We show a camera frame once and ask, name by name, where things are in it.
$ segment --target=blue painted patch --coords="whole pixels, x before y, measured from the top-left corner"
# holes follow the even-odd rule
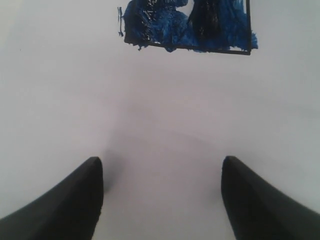
[[[124,19],[124,41],[140,49],[153,45],[168,52],[181,48],[248,55],[258,48],[251,30],[249,0],[247,14],[244,0],[193,1],[187,16],[177,8],[186,6],[188,0],[131,0],[123,17],[122,9],[118,9],[120,19]]]

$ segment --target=white surface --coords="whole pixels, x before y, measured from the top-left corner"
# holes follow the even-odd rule
[[[97,240],[232,239],[226,155],[320,213],[319,2],[251,1],[252,56],[138,51],[126,2],[0,1],[0,217],[110,149]]]

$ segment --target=black rectangle outline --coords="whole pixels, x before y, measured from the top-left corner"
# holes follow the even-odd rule
[[[251,29],[251,14],[250,14],[250,0],[245,0],[246,2],[246,20],[248,26],[248,50],[223,50],[223,49],[211,49],[206,47],[198,47],[198,46],[185,46],[185,45],[173,45],[173,44],[160,44],[151,41],[139,41],[139,42],[128,42],[125,41],[127,44],[134,44],[134,45],[142,45],[142,46],[153,46],[159,48],[172,48],[172,49],[187,49],[187,50],[198,50],[201,52],[206,53],[220,53],[220,54],[236,54],[236,55],[251,55],[252,51],[252,29]]]

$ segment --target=blue paint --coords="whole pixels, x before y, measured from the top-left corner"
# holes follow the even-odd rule
[[[187,5],[188,0],[131,0],[123,15],[124,41],[140,48],[156,44],[168,52],[177,48],[198,52],[258,48],[244,0],[193,1],[187,16],[177,8]]]

